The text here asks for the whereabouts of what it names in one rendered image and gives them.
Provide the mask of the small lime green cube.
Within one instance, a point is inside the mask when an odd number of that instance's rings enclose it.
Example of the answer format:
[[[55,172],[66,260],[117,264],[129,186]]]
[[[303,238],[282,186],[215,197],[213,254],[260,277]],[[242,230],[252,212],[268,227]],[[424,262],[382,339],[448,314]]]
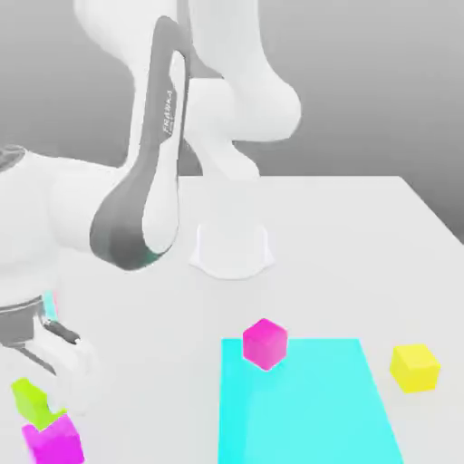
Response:
[[[38,430],[44,430],[67,412],[51,411],[47,394],[25,377],[14,381],[11,388],[18,412]]]

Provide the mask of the small yellow cube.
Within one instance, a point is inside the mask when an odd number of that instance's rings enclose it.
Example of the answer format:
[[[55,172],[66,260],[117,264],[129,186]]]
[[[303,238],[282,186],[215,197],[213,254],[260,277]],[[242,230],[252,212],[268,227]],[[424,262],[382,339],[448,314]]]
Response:
[[[435,389],[440,363],[424,343],[397,345],[392,350],[390,373],[404,393]]]

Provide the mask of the small magenta cube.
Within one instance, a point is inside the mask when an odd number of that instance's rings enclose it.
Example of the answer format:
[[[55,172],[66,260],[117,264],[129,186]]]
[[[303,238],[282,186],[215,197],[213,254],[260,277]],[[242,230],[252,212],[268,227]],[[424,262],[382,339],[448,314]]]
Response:
[[[22,434],[34,464],[83,464],[80,434],[65,413],[43,430],[24,425]]]
[[[264,371],[270,371],[286,357],[287,344],[287,330],[266,318],[247,328],[242,336],[244,358]]]

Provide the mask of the large cyan box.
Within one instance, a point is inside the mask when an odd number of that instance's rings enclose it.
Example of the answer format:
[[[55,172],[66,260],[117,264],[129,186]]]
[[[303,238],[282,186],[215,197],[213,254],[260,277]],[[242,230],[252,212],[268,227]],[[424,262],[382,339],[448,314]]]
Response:
[[[356,339],[292,339],[265,372],[221,343],[217,464],[403,464]]]

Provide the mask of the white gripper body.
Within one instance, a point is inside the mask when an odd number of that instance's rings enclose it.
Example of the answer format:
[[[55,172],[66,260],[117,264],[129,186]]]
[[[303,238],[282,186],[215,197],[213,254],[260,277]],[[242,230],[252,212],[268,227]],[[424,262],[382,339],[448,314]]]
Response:
[[[0,345],[44,369],[56,405],[83,415],[96,397],[96,352],[61,324],[0,325]]]

